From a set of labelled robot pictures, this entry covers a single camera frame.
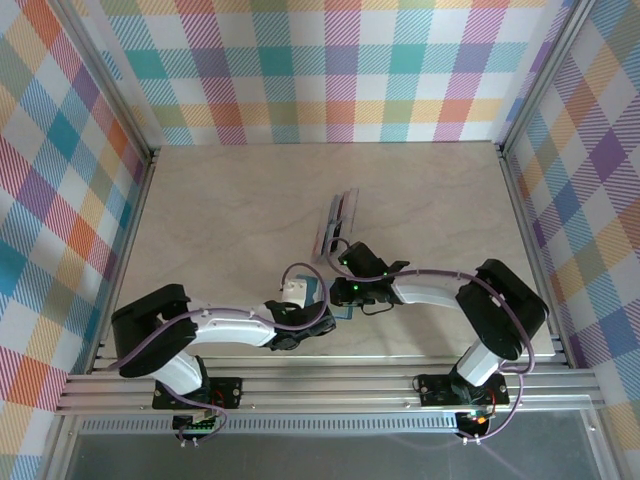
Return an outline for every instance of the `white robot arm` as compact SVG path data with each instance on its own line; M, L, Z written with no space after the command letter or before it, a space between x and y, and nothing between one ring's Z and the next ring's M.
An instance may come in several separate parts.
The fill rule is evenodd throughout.
M161 396L166 391L191 402L211 404L215 401L212 385L216 379L208 378L199 357L184 351L188 345L244 343L290 350L306 338L336 328L330 304L360 307L363 311L365 305L377 303L389 308L433 304L461 310L479 338L448 375L416 376L421 404L478 405L474 402L486 398L487 393L505 391L504 378L496 372L505 361L518 359L524 348L530 348L529 338L547 317L544 302L498 260L487 260L475 277L437 270L401 271L408 262L387 266L357 242L340 255L339 261L352 275L341 272L344 276L335 279L329 297L311 305L285 298L255 308L217 307L192 301L181 285L167 285L112 316L119 358L113 367L123 377L155 378ZM427 274L417 277L420 272ZM429 275L434 272L471 281L457 290L444 288L429 284ZM162 322L159 317L168 321ZM508 396L502 395L497 401L508 404ZM176 405L175 401L168 403L170 407L158 408L193 408Z

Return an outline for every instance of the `beige marble surface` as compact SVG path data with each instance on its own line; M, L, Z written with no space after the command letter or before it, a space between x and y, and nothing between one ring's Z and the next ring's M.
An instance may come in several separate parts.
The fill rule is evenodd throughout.
M119 305L173 282L214 304L279 299L284 268L310 259L322 205L351 187L360 189L351 239L388 263L472 271L495 257L533 286L490 143L163 147ZM448 357L475 339L462 313L410 305L376 317L358 313L279 354ZM534 347L553 353L547 329ZM269 353L195 348L201 355Z

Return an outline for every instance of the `metal grille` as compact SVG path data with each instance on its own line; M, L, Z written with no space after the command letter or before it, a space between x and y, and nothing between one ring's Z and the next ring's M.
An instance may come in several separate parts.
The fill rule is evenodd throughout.
M273 434L366 434L366 433L438 433L456 430L455 414L423 412L380 415L265 415L245 414L229 418L227 433ZM161 434L171 433L171 417L153 415L140 418L124 415L88 417L82 434Z

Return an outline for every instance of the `black mounting bracket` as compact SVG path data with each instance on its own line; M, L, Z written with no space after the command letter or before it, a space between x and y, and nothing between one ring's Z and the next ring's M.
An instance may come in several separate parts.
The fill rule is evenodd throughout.
M469 386L471 403L455 393L450 375L416 375L413 388L420 395L423 407L509 405L507 384L499 373L491 375L480 387Z
M469 438L469 436L473 437L474 435L478 435L478 437L482 438L482 436L486 435L489 431L491 419L487 419L483 423L478 423L473 420L473 417L470 418L467 413L456 413L456 425L458 425L458 430L460 432L466 433L466 435L456 433L460 438Z
M345 277L337 277L329 290L332 305L360 308L376 303L388 303L391 305L390 308L393 305L402 305L391 288L394 281L392 274L402 270L409 265L409 262L395 261L387 266L384 260L376 257L371 249L362 242L356 242L349 246L338 257L338 261L356 277L371 278L388 275L388 278L376 282L358 282L348 280Z
M222 407L225 410L235 410L240 406L240 400L242 400L241 378L208 377L207 380L203 383L208 383L208 394L204 394L199 398L190 398L194 396L192 394L184 396L190 400ZM196 408L193 405L176 400L160 382L156 382L151 407L154 410L193 410Z

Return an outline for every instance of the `plaid wall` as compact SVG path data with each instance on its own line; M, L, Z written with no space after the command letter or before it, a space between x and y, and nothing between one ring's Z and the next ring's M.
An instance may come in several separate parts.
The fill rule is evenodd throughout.
M571 7L573 6L574 3L575 3L575 0L563 0L562 6L558 9L558 12L556 13L555 18L553 19L551 28L547 32L547 35L544 37L544 42L542 42L542 46L540 47L540 50L538 51L538 54L536 55L535 60L531 64L531 67L529 68L529 72L527 73L527 76L525 77L524 82L522 82L520 90L518 91L518 96L513 102L513 105L511 105L511 109L509 110L507 119L502 125L502 129L500 130L498 137L495 139L496 143L498 144L504 143L507 133L509 132L511 125L513 125L513 121L518 116L518 113L520 113L522 104L524 103L525 99L529 95L529 92L533 87L533 83L537 78L538 73L542 69L544 62L547 59L547 56L549 55L549 53L551 53L553 43L555 42L556 37L560 33L560 30L562 29L562 26L565 20L567 19L567 15L571 11Z
M0 478L30 479L142 162L45 0L0 0Z
M73 3L149 138L189 145L489 139L561 0Z
M640 0L600 0L515 149L562 322L640 478Z

